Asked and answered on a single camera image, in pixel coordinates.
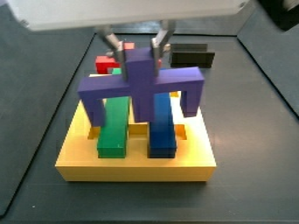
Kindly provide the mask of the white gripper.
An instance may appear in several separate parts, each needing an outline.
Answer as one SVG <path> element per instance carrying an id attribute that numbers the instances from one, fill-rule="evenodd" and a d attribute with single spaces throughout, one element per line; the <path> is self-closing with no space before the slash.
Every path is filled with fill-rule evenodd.
<path id="1" fill-rule="evenodd" d="M 109 25 L 160 21 L 151 39 L 155 75 L 164 46 L 175 32 L 175 19 L 237 14 L 249 0 L 5 0 L 17 22 L 30 31 L 97 27 L 96 33 L 109 49 L 126 80 L 124 42 Z"/>

